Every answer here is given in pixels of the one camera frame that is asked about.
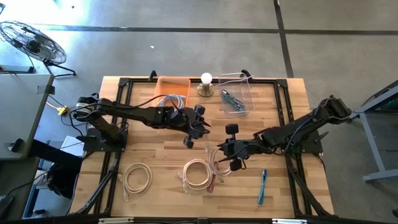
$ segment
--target fan stand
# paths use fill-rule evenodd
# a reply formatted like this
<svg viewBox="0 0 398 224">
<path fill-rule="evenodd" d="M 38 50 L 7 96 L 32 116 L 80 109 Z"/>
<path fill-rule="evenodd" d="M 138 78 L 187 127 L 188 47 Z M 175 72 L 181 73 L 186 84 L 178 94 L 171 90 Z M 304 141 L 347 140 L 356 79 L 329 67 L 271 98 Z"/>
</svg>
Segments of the fan stand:
<svg viewBox="0 0 398 224">
<path fill-rule="evenodd" d="M 62 69 L 64 69 L 64 70 L 67 70 L 67 71 L 69 71 L 69 72 L 72 72 L 72 73 L 62 74 L 62 75 L 54 75 L 54 77 L 65 77 L 65 76 L 69 76 L 69 75 L 76 76 L 76 72 L 75 72 L 74 70 L 70 69 L 70 68 L 65 68 L 65 67 L 63 67 L 63 66 L 54 64 L 54 63 L 52 63 L 51 61 L 49 61 L 49 60 L 47 60 L 47 59 L 45 59 L 45 60 L 43 61 L 43 63 L 44 63 L 44 65 L 45 65 L 45 67 L 47 68 L 47 70 L 50 72 L 51 75 L 53 75 L 53 73 L 52 73 L 51 70 L 49 69 L 49 66 L 55 66 L 55 67 L 58 67 L 58 68 L 62 68 Z"/>
</svg>

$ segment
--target clear plastic container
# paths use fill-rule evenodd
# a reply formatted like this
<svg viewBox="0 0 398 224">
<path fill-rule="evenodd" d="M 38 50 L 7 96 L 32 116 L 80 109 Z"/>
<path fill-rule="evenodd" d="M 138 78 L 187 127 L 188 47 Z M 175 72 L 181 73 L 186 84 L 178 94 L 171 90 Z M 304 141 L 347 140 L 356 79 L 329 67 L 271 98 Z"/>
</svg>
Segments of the clear plastic container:
<svg viewBox="0 0 398 224">
<path fill-rule="evenodd" d="M 154 96 L 159 96 L 163 94 L 182 95 L 185 96 L 185 98 L 182 98 L 182 100 L 184 102 L 184 105 L 186 106 L 188 103 L 188 94 L 190 86 L 191 86 L 191 80 L 189 78 L 161 76 L 157 79 Z M 162 100 L 163 98 L 164 97 L 159 97 L 158 99 L 154 100 L 152 106 L 157 106 L 159 101 Z M 173 106 L 173 104 L 170 102 L 170 100 L 167 100 L 164 103 L 164 106 Z"/>
<path fill-rule="evenodd" d="M 246 116 L 253 110 L 249 81 L 244 73 L 222 74 L 218 77 L 218 83 L 221 102 L 227 117 Z"/>
</svg>

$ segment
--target desk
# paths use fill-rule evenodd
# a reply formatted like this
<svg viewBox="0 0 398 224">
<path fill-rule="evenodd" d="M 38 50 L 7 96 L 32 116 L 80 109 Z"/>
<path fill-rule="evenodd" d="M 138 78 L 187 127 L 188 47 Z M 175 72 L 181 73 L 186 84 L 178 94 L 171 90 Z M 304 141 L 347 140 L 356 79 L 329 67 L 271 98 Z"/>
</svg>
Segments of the desk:
<svg viewBox="0 0 398 224">
<path fill-rule="evenodd" d="M 116 99 L 120 77 L 104 77 L 100 97 Z M 304 81 L 299 78 L 287 79 L 294 117 L 299 118 L 310 111 Z M 224 178 L 224 183 L 216 180 L 212 194 L 207 191 L 192 191 L 185 194 L 182 182 L 175 175 L 181 172 L 185 163 L 192 159 L 206 160 L 205 144 L 213 147 L 223 142 L 225 125 L 239 124 L 238 139 L 252 138 L 252 134 L 266 127 L 279 126 L 276 112 L 275 93 L 272 85 L 251 84 L 254 111 L 245 118 L 226 119 L 221 106 L 218 91 L 210 98 L 197 94 L 197 84 L 192 84 L 188 106 L 201 104 L 206 108 L 205 121 L 211 125 L 211 133 L 195 141 L 193 149 L 182 144 L 184 133 L 169 130 L 156 130 L 137 121 L 128 121 L 129 136 L 126 150 L 122 153 L 119 173 L 132 163 L 144 162 L 153 171 L 150 189 L 142 195 L 130 195 L 123 199 L 123 187 L 117 182 L 111 216 L 129 217 L 239 217 L 269 218 L 294 217 L 292 197 L 285 158 L 275 155 L 255 155 L 247 160 L 246 170 L 233 172 Z M 154 95 L 155 83 L 135 83 L 132 88 L 131 105 L 142 103 Z M 95 152 L 85 159 L 76 186 L 71 212 L 77 211 L 89 199 L 98 186 L 104 153 Z M 308 188 L 324 208 L 333 213 L 328 184 L 321 162 L 313 155 L 303 155 Z M 257 205 L 260 191 L 261 172 L 269 170 L 262 206 Z M 201 167 L 192 167 L 188 178 L 192 182 L 201 182 L 205 176 Z M 134 187 L 145 182 L 144 173 L 137 171 L 130 175 L 129 183 Z M 104 207 L 108 189 L 104 190 Z M 298 190 L 300 208 L 303 210 L 302 194 Z"/>
<path fill-rule="evenodd" d="M 53 75 L 0 75 L 0 195 L 32 181 L 39 158 L 27 158 L 43 113 L 48 93 L 38 93 L 38 86 L 51 85 Z M 21 138 L 17 152 L 6 146 Z M 8 220 L 22 218 L 32 188 L 28 184 L 13 191 Z"/>
</svg>

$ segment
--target red wire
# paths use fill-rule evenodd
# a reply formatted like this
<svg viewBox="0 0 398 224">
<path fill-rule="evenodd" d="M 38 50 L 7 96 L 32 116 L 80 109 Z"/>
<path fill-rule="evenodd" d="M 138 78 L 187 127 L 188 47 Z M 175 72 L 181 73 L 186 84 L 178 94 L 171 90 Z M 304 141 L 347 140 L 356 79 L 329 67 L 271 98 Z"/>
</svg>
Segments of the red wire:
<svg viewBox="0 0 398 224">
<path fill-rule="evenodd" d="M 218 162 L 214 162 L 214 164 L 215 164 L 216 169 L 218 169 Z M 209 193 L 213 192 L 215 179 L 216 179 L 216 174 L 213 174 L 213 176 L 211 177 L 210 185 L 207 187 L 207 192 L 209 192 Z"/>
</svg>

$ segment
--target gray desk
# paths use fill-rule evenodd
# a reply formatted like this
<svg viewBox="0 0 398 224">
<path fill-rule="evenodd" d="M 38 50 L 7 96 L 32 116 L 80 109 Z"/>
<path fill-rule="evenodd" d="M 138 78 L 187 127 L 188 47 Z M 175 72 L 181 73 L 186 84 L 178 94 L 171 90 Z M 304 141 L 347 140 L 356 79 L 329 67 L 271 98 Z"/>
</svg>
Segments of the gray desk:
<svg viewBox="0 0 398 224">
<path fill-rule="evenodd" d="M 37 87 L 51 85 L 53 75 L 0 75 L 0 195 L 34 179 L 38 157 L 27 158 L 48 94 Z M 24 140 L 17 152 L 5 145 Z M 10 194 L 14 197 L 7 219 L 20 219 L 32 184 Z"/>
<path fill-rule="evenodd" d="M 37 93 L 38 86 L 51 85 L 53 75 L 0 75 L 0 160 L 27 157 L 47 93 Z M 17 152 L 6 145 L 24 140 Z"/>
</svg>

